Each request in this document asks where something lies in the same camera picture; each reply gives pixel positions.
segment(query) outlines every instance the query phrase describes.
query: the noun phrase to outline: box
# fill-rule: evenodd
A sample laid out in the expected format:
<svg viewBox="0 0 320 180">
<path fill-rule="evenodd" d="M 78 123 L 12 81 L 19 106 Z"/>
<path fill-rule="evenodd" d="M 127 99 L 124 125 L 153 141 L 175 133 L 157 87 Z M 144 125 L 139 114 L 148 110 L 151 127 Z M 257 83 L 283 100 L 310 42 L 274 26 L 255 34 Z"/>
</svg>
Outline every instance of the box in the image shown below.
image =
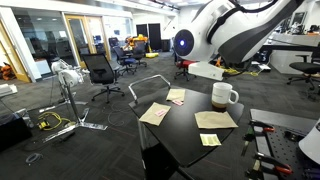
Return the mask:
<svg viewBox="0 0 320 180">
<path fill-rule="evenodd" d="M 0 115 L 0 152 L 32 136 L 22 117 Z"/>
</svg>

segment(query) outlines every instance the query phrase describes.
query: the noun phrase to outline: chair armrest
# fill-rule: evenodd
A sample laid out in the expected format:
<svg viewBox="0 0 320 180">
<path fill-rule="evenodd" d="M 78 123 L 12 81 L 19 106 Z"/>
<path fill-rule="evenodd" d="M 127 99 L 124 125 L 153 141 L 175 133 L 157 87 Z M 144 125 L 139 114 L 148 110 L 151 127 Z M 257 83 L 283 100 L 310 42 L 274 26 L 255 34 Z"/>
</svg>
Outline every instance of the chair armrest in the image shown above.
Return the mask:
<svg viewBox="0 0 320 180">
<path fill-rule="evenodd" d="M 303 62 L 307 62 L 307 57 L 309 55 L 296 55 L 297 57 L 302 57 L 303 58 Z"/>
</svg>

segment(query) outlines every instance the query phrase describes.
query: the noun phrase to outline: white mug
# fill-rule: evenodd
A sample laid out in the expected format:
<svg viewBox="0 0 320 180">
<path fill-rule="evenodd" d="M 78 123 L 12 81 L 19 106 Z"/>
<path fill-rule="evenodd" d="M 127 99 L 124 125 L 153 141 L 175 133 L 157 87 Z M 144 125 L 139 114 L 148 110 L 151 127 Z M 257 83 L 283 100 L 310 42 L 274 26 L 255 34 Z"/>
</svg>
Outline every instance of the white mug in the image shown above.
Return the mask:
<svg viewBox="0 0 320 180">
<path fill-rule="evenodd" d="M 231 93 L 235 95 L 235 100 L 231 101 Z M 232 90 L 232 85 L 224 82 L 213 84 L 211 102 L 218 108 L 225 108 L 227 104 L 235 104 L 239 100 L 239 94 Z"/>
</svg>

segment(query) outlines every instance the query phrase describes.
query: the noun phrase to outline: glass door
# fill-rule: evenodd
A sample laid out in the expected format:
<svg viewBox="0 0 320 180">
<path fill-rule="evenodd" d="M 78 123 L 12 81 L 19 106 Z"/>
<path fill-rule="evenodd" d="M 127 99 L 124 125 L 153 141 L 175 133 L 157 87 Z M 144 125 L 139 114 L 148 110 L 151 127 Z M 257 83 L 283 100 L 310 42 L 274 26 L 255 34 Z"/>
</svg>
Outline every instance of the glass door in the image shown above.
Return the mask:
<svg viewBox="0 0 320 180">
<path fill-rule="evenodd" d="M 8 37 L 7 32 L 4 29 L 2 22 L 0 21 L 0 62 L 6 62 L 10 64 L 17 79 L 24 82 L 31 82 L 27 75 L 21 60 L 13 48 L 13 45 Z"/>
<path fill-rule="evenodd" d="M 110 59 L 101 17 L 77 15 L 65 15 L 65 17 L 81 67 L 86 67 L 81 59 L 82 54 L 105 53 L 107 59 Z"/>
</svg>

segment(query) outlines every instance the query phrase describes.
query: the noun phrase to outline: floor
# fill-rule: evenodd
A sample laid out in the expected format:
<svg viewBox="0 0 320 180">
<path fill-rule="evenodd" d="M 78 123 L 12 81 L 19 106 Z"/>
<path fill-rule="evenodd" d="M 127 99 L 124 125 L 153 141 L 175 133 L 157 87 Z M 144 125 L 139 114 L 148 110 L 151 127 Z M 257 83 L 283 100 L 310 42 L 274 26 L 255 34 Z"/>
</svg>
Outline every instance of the floor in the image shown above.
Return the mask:
<svg viewBox="0 0 320 180">
<path fill-rule="evenodd" d="M 77 101 L 88 102 L 85 106 L 77 106 L 80 112 L 86 107 L 90 108 L 87 122 L 108 125 L 105 131 L 77 128 L 75 136 L 66 142 L 43 144 L 41 139 L 54 131 L 34 128 L 31 139 L 0 152 L 0 179 L 143 179 L 137 122 L 128 107 L 133 100 L 128 85 L 161 74 L 173 85 L 210 94 L 212 84 L 216 82 L 201 77 L 191 77 L 187 82 L 183 76 L 175 80 L 174 74 L 179 70 L 173 63 L 171 53 L 161 53 L 159 57 L 145 61 L 147 67 L 140 66 L 134 75 L 124 74 L 118 79 L 118 86 L 125 92 L 125 97 L 111 94 L 110 104 L 105 103 L 103 96 L 91 102 L 92 96 L 101 87 L 91 85 L 88 77 L 85 77 L 84 84 L 72 88 Z M 260 73 L 259 76 L 243 74 L 225 80 L 233 85 L 240 95 L 239 102 L 245 106 L 239 128 L 221 147 L 186 171 L 200 180 L 245 179 L 244 171 L 253 166 L 254 143 L 249 145 L 246 156 L 240 154 L 244 144 L 242 136 L 247 131 L 249 110 L 252 108 L 318 119 L 320 96 L 315 95 L 315 100 L 308 99 L 305 95 L 307 85 L 304 82 L 287 85 L 288 77 L 273 68 L 270 73 Z M 61 98 L 56 77 L 32 84 L 18 80 L 0 81 L 2 83 L 15 84 L 18 93 L 1 99 L 6 107 L 0 102 L 0 114 L 27 108 L 34 123 L 38 121 L 38 108 L 56 103 Z M 134 90 L 141 97 L 164 86 L 160 80 L 155 80 L 136 86 Z M 52 111 L 61 117 L 75 119 L 70 105 Z M 25 159 L 34 152 L 41 153 L 43 158 L 29 166 Z M 183 177 L 177 173 L 171 177 L 171 180 L 180 179 Z"/>
</svg>

